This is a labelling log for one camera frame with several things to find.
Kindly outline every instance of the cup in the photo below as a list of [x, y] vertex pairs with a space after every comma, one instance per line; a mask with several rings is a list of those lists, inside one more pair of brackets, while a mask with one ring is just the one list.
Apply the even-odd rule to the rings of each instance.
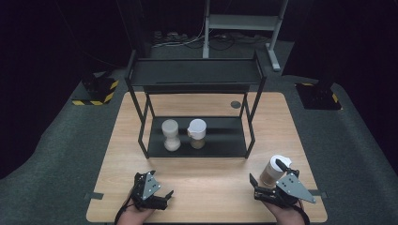
[[181, 145], [181, 141], [178, 137], [178, 123], [176, 120], [168, 119], [161, 124], [161, 130], [163, 131], [164, 137], [164, 147], [174, 152]]
[[274, 187], [276, 181], [281, 179], [284, 175], [284, 171], [282, 171], [282, 169], [276, 164], [276, 159], [283, 162], [286, 167], [290, 167], [290, 164], [292, 163], [292, 160], [290, 160], [289, 157], [283, 157], [281, 155], [275, 155], [269, 160], [266, 168], [260, 175], [260, 180], [269, 187]]
[[194, 119], [188, 127], [188, 136], [191, 138], [191, 146], [195, 149], [201, 149], [205, 145], [207, 124], [202, 119]]

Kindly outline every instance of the robotic arm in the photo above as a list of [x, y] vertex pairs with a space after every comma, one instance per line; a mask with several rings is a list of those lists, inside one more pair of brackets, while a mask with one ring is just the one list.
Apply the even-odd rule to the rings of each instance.
[[281, 208], [293, 208], [298, 211], [306, 224], [310, 224], [307, 214], [295, 206], [298, 200], [316, 203], [314, 196], [299, 181], [299, 171], [292, 170], [276, 159], [277, 165], [286, 172], [286, 176], [276, 182], [275, 188], [259, 187], [250, 173], [250, 183], [254, 187], [254, 198], [259, 201], [275, 204]]
[[126, 209], [134, 205], [138, 210], [143, 208], [161, 209], [167, 208], [167, 201], [172, 197], [174, 191], [170, 191], [164, 198], [155, 196], [155, 192], [161, 188], [161, 185], [155, 180], [153, 174], [155, 171], [147, 173], [136, 173], [134, 176], [134, 186], [132, 187], [130, 196], [119, 209], [115, 217], [115, 224]]

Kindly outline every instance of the black metal frame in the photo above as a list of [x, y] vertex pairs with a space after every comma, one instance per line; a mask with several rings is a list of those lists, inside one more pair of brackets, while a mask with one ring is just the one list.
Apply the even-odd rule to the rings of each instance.
[[[257, 109], [258, 106], [258, 102], [259, 99], [261, 97], [261, 94], [263, 92], [264, 89], [264, 85], [265, 85], [265, 81], [266, 81], [266, 76], [264, 73], [264, 65], [262, 64], [262, 62], [265, 61], [265, 59], [262, 59], [261, 56], [258, 52], [254, 53], [254, 56], [252, 59], [172, 59], [172, 60], [154, 60], [154, 59], [139, 59], [137, 57], [137, 54], [135, 51], [132, 52], [131, 57], [130, 57], [130, 61], [128, 64], [128, 68], [127, 68], [127, 72], [125, 75], [125, 81], [126, 84], [129, 88], [129, 92], [132, 98], [132, 101], [134, 103], [134, 106], [136, 108], [136, 111], [138, 113], [138, 116], [140, 118], [141, 121], [141, 127], [140, 127], [140, 133], [139, 133], [139, 137], [138, 137], [138, 143], [140, 144], [140, 147], [145, 155], [146, 158], [149, 157], [245, 157], [248, 158], [254, 143], [255, 143], [255, 138], [254, 138], [254, 132], [253, 132], [253, 118], [254, 118], [254, 113]], [[215, 62], [215, 61], [245, 61], [245, 62], [253, 62], [253, 64], [255, 64], [257, 66], [257, 70], [258, 70], [258, 81], [255, 82], [206, 82], [205, 84], [203, 83], [178, 83], [178, 82], [170, 82], [170, 83], [156, 83], [156, 81], [154, 81], [154, 83], [139, 83], [137, 81], [133, 80], [133, 73], [134, 73], [134, 67], [137, 65], [137, 63], [139, 64], [140, 62], [203, 62], [203, 61], [208, 61], [208, 62]], [[252, 109], [249, 109], [249, 103], [247, 100], [247, 96], [248, 96], [248, 92], [250, 89], [251, 85], [258, 85], [258, 89], [257, 89], [257, 93], [256, 93], [256, 97], [252, 106]], [[140, 86], [144, 88], [144, 92], [145, 92], [145, 106], [144, 106], [144, 112], [141, 111], [141, 107], [140, 104], [138, 102], [138, 99], [135, 95], [135, 91], [134, 91], [134, 86]], [[217, 156], [210, 156], [210, 155], [199, 155], [199, 156], [193, 156], [193, 155], [179, 155], [179, 154], [170, 154], [170, 156], [150, 156], [150, 154], [148, 153], [148, 150], [150, 149], [150, 145], [148, 145], [148, 149], [145, 148], [145, 144], [143, 142], [143, 136], [144, 136], [144, 131], [145, 131], [145, 121], [147, 118], [147, 114], [148, 114], [148, 110], [150, 110], [151, 115], [153, 117], [153, 119], [155, 120], [156, 118], [163, 118], [163, 116], [156, 116], [155, 111], [153, 109], [152, 106], [152, 102], [150, 99], [150, 95], [160, 95], [160, 94], [186, 94], [186, 93], [195, 93], [195, 94], [203, 94], [203, 93], [211, 93], [211, 94], [242, 94], [243, 95], [243, 99], [242, 99], [242, 104], [240, 107], [240, 113], [239, 116], [209, 116], [207, 117], [207, 119], [212, 119], [212, 118], [217, 118], [217, 119], [234, 119], [234, 118], [238, 118], [240, 121], [240, 124], [242, 124], [242, 115], [243, 113], [246, 113], [247, 115], [247, 121], [248, 121], [248, 126], [249, 126], [249, 131], [250, 131], [250, 135], [251, 135], [251, 142], [249, 144], [249, 147], [247, 149], [245, 149], [245, 154], [240, 154], [237, 153], [236, 155], [228, 155], [228, 154], [224, 154], [221, 153], [221, 155], [217, 155]], [[181, 120], [187, 120], [187, 118], [190, 118], [189, 116], [185, 117], [185, 116], [178, 116], [179, 119]], [[241, 134], [243, 135], [243, 144], [246, 146], [245, 140], [244, 140], [244, 132], [243, 132], [243, 128]], [[152, 136], [154, 136], [155, 134], [152, 133], [151, 130], [151, 137], [149, 140], [149, 144], [151, 144], [151, 139]]]

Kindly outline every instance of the wooden table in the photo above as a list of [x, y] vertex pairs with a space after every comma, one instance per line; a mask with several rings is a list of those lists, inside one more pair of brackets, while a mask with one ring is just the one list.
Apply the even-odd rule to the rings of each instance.
[[[253, 103], [254, 96], [255, 93], [249, 93], [249, 103]], [[144, 104], [144, 94], [138, 93], [137, 97], [140, 104]], [[151, 99], [157, 114], [235, 115], [239, 113], [239, 109], [232, 108], [231, 102], [241, 101], [242, 95], [161, 95]], [[145, 133], [149, 133], [150, 121], [147, 123]], [[175, 191], [168, 208], [164, 211], [157, 210], [147, 222], [274, 222], [274, 216], [261, 202], [253, 198], [249, 173], [258, 179], [268, 160], [277, 154], [291, 158], [291, 167], [300, 170], [299, 179], [304, 186], [317, 190], [295, 124], [284, 96], [280, 93], [264, 93], [260, 99], [253, 119], [256, 142], [248, 159], [146, 159], [137, 142], [140, 125], [130, 94], [127, 93], [123, 98], [94, 190], [95, 193], [103, 193], [103, 198], [91, 200], [86, 214], [89, 221], [114, 221], [117, 210], [130, 192], [137, 172], [156, 171], [155, 177], [161, 183], [157, 196], [163, 197], [172, 189]], [[305, 211], [311, 222], [324, 222], [328, 217], [325, 206], [319, 196], [315, 198], [316, 204], [304, 202]]]

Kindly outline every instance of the gray carpet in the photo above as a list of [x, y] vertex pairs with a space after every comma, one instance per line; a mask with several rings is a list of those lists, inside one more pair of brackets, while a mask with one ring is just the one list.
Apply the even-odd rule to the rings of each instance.
[[[225, 51], [210, 50], [210, 57], [252, 57], [254, 48], [264, 51], [263, 45], [236, 44]], [[275, 52], [281, 66], [292, 46], [291, 42], [277, 42]], [[201, 55], [200, 49], [183, 46], [156, 48], [151, 53], [153, 58]], [[265, 91], [285, 95], [315, 181], [327, 194], [323, 201], [329, 219], [325, 224], [397, 224], [398, 178], [344, 89], [332, 86], [343, 110], [304, 110], [294, 84], [315, 81], [294, 74], [281, 76], [270, 66], [266, 70]], [[66, 102], [42, 134], [34, 155], [0, 180], [0, 224], [90, 224], [85, 219], [86, 195], [94, 190], [127, 92], [123, 75], [123, 69], [114, 71], [119, 86], [108, 105]]]

